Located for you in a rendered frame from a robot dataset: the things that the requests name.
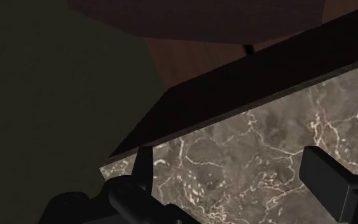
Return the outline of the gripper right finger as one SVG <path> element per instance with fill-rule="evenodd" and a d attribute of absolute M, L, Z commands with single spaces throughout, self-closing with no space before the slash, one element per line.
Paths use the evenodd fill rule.
<path fill-rule="evenodd" d="M 358 174 L 318 146 L 305 146 L 299 178 L 338 223 L 358 224 Z"/>

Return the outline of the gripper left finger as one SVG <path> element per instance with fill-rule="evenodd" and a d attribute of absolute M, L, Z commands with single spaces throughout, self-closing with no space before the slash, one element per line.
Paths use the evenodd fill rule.
<path fill-rule="evenodd" d="M 152 195 L 153 148 L 141 146 L 130 175 L 106 181 L 94 198 L 66 192 L 46 205 L 38 224 L 201 224 L 175 204 Z"/>

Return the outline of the dark cabinet with black knob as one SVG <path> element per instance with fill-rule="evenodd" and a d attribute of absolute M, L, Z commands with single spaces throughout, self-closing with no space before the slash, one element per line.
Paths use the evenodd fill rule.
<path fill-rule="evenodd" d="M 168 89 L 117 161 L 358 68 L 358 10 Z"/>

